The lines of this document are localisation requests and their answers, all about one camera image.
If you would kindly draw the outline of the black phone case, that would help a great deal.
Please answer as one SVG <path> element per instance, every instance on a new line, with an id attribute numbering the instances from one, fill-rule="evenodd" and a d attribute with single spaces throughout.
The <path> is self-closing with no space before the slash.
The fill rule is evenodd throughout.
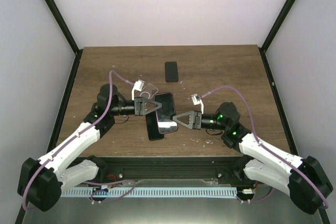
<path id="1" fill-rule="evenodd" d="M 150 141 L 157 141 L 164 139 L 164 134 L 159 132 L 156 113 L 151 112 L 145 116 L 146 129 L 148 133 L 148 139 Z"/>

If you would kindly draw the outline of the pink phone black screen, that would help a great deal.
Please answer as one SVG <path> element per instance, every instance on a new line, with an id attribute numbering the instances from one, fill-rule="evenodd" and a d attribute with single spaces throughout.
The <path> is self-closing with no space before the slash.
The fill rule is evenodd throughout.
<path id="1" fill-rule="evenodd" d="M 173 121 L 176 115 L 174 98 L 172 93 L 158 93 L 154 96 L 154 101 L 160 103 L 161 108 L 156 110 L 158 131 L 161 134 L 169 134 L 178 130 L 178 125 Z"/>

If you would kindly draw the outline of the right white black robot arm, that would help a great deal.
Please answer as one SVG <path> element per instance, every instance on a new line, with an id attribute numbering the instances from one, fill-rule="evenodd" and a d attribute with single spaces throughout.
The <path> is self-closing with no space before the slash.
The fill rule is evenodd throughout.
<path id="1" fill-rule="evenodd" d="M 173 116 L 173 121 L 189 129 L 221 130 L 228 148 L 243 154 L 247 161 L 233 170 L 238 183 L 255 180 L 288 195 L 303 212 L 314 214 L 326 209 L 333 186 L 320 162 L 285 152 L 260 139 L 240 123 L 240 114 L 232 102 L 222 103 L 214 114 L 189 111 Z"/>

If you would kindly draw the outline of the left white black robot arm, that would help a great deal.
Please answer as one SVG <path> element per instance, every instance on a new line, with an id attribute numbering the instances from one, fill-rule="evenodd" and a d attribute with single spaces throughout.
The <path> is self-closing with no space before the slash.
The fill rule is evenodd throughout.
<path id="1" fill-rule="evenodd" d="M 28 158 L 23 162 L 17 189 L 23 198 L 22 207 L 28 210 L 30 202 L 39 210 L 47 211 L 63 192 L 78 184 L 89 180 L 102 184 L 107 170 L 93 157 L 74 167 L 70 164 L 113 127 L 116 115 L 143 116 L 161 107 L 160 102 L 146 97 L 127 101 L 115 85 L 103 85 L 90 112 L 67 139 L 39 159 Z"/>

